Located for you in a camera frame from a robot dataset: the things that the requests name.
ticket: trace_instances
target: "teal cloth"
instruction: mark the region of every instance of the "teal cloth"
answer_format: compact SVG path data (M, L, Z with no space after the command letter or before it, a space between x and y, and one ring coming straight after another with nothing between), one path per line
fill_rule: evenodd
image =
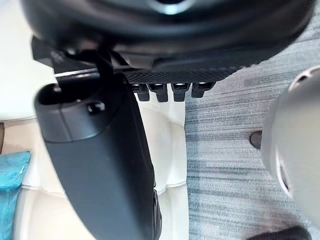
M30 157L29 151L0 155L0 240L13 239L17 198Z

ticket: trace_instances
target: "white wall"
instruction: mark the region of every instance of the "white wall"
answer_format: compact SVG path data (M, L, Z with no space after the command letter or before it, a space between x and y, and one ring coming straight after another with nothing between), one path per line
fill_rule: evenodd
M37 90L55 79L32 58L32 32L18 0L0 0L0 32L0 121L32 117Z

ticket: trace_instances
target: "gray carpet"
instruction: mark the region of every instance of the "gray carpet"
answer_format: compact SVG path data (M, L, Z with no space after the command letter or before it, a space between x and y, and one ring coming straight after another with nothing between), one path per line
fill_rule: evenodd
M307 31L272 59L186 97L190 240L240 240L294 225L320 230L282 193L248 142L297 74L320 65L320 4Z

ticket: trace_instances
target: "striped carpet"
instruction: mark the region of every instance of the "striped carpet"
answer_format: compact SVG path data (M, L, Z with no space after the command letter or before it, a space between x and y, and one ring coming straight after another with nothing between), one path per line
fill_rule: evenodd
M249 144L272 102L297 74L320 65L320 4L307 31L272 59L218 82L201 99L186 96L190 240L242 240L304 225L320 230L282 193Z

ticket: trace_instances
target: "white leather seat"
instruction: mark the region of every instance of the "white leather seat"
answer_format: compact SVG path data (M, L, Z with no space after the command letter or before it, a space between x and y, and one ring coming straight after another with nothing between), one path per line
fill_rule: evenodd
M139 104L155 170L156 190L162 212L162 240L187 240L189 231L184 103ZM32 153L19 195L15 240L91 240L66 197L41 138L37 121L5 124L2 153Z

